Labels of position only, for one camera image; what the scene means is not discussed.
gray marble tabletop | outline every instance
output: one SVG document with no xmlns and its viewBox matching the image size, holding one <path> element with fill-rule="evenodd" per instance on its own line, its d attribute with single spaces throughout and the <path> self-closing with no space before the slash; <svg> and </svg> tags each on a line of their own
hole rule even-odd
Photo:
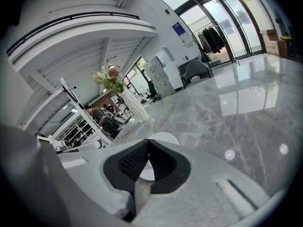
<svg viewBox="0 0 303 227">
<path fill-rule="evenodd" d="M 303 65 L 263 54 L 213 73 L 146 107 L 151 119 L 130 120 L 114 144 L 168 132 L 184 147 L 227 161 L 273 196 L 289 186 L 302 159 Z"/>
</svg>

cardboard box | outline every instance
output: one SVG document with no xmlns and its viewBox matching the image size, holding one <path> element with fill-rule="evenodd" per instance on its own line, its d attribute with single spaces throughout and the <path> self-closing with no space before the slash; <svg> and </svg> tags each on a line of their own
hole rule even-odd
<svg viewBox="0 0 303 227">
<path fill-rule="evenodd" d="M 278 41 L 270 41 L 270 40 L 264 40 L 266 52 L 270 54 L 277 55 L 281 58 L 287 59 L 287 45 L 286 41 L 284 40 L 278 40 Z"/>
<path fill-rule="evenodd" d="M 278 34 L 275 29 L 261 30 L 260 33 L 264 40 L 277 41 L 279 40 Z"/>
</svg>

black office chair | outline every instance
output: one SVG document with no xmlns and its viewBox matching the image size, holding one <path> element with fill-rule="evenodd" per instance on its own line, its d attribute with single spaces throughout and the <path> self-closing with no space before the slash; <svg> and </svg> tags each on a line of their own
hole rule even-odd
<svg viewBox="0 0 303 227">
<path fill-rule="evenodd" d="M 159 96 L 157 96 L 158 93 L 157 93 L 152 81 L 148 82 L 148 88 L 149 88 L 151 94 L 149 94 L 146 98 L 152 98 L 152 101 L 150 104 L 153 104 L 154 102 L 156 102 L 156 100 L 161 100 L 161 98 Z"/>
</svg>

vase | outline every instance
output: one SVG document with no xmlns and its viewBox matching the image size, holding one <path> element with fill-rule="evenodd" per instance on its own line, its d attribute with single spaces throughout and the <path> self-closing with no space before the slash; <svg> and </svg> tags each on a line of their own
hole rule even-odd
<svg viewBox="0 0 303 227">
<path fill-rule="evenodd" d="M 129 110 L 134 114 L 133 117 L 136 121 L 145 122 L 149 119 L 149 115 L 140 101 L 127 88 L 124 88 L 121 97 Z"/>
</svg>

